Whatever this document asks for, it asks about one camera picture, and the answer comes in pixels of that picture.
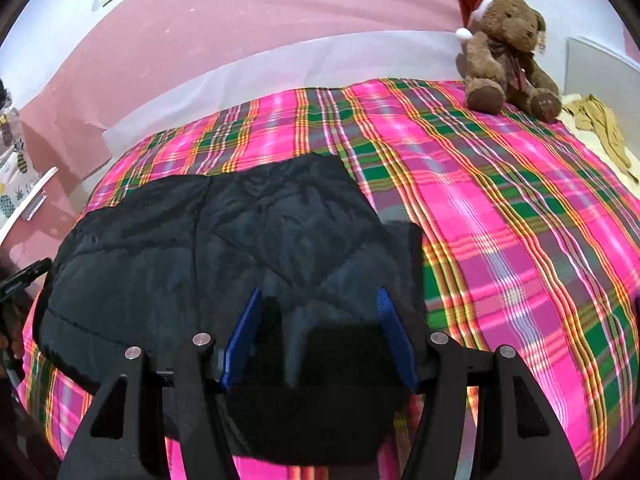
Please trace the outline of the black puffer jacket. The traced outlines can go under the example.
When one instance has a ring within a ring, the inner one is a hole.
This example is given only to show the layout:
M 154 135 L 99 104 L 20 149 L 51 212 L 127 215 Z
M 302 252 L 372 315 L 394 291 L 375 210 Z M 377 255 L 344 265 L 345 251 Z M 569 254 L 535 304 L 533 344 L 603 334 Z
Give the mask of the black puffer jacket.
M 170 370 L 209 334 L 207 401 L 234 454 L 366 466 L 408 396 L 376 297 L 422 308 L 422 242 L 420 226 L 381 219 L 335 156 L 167 177 L 76 224 L 32 336 L 96 392 L 128 347 Z

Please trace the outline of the pink plaid bed cover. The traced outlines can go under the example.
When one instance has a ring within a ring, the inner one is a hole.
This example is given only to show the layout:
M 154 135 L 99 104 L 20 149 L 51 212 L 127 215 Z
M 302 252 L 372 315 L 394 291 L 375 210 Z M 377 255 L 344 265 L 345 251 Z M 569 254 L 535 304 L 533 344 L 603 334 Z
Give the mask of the pink plaid bed cover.
M 375 79 L 298 89 L 159 128 L 89 209 L 172 174 L 340 156 L 384 219 L 424 231 L 428 322 L 468 347 L 510 344 L 596 478 L 639 415 L 639 202 L 561 124 L 464 107 L 462 84 Z

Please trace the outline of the pink headboard cloth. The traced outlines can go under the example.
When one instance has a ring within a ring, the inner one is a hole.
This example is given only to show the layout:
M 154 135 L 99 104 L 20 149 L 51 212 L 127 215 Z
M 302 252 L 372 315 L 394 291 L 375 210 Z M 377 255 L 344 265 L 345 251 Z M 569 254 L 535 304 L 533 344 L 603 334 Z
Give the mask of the pink headboard cloth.
M 230 72 L 336 86 L 454 76 L 458 0 L 34 0 L 1 48 L 17 104 L 99 133 L 157 96 Z

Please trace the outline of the white storage box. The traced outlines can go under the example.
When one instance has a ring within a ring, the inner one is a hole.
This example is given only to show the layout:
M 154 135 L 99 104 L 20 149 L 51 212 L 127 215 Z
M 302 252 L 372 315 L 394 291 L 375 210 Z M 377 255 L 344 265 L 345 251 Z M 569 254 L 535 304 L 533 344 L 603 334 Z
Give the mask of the white storage box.
M 568 38 L 565 91 L 593 94 L 617 114 L 639 113 L 639 64 L 586 38 Z

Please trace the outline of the pineapple print cloth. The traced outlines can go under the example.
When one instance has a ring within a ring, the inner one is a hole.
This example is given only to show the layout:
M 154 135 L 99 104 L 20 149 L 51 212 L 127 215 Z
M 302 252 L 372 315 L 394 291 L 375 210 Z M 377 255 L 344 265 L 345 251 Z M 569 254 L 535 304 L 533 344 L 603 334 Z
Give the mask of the pineapple print cloth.
M 1 111 L 1 227 L 11 229 L 20 212 L 29 221 L 46 199 L 35 193 L 42 180 L 26 148 L 23 124 L 17 110 L 6 106 Z

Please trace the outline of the brown teddy bear santa hat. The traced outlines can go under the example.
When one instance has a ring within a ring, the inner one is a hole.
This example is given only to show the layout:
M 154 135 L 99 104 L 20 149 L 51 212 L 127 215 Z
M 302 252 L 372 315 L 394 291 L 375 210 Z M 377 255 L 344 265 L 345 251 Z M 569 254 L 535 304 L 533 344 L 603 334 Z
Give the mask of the brown teddy bear santa hat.
M 544 17 L 525 0 L 458 1 L 466 106 L 497 115 L 511 104 L 541 122 L 555 122 L 562 108 L 559 88 L 535 61 L 546 45 Z

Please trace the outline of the yellow crumpled cloth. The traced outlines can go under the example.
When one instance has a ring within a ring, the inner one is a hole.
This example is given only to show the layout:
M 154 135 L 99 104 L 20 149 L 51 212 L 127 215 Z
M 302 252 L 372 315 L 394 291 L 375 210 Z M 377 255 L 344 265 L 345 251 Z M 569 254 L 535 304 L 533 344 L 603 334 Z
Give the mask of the yellow crumpled cloth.
M 601 150 L 616 169 L 629 178 L 633 184 L 639 183 L 639 176 L 632 168 L 627 154 L 626 142 L 614 112 L 602 101 L 590 94 L 586 98 L 565 99 L 563 110 L 574 118 L 575 127 L 593 133 L 601 145 Z

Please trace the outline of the pink bedside cabinet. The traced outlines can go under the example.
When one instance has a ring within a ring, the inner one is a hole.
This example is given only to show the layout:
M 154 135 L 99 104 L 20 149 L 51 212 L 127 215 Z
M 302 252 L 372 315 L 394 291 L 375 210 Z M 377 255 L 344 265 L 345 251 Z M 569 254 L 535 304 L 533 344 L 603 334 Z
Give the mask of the pink bedside cabinet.
M 29 206 L 28 214 L 18 216 L 2 240 L 1 265 L 14 271 L 36 260 L 54 258 L 110 163 L 89 174 L 70 194 L 64 191 L 58 176 L 52 177 L 42 189 L 38 207 Z

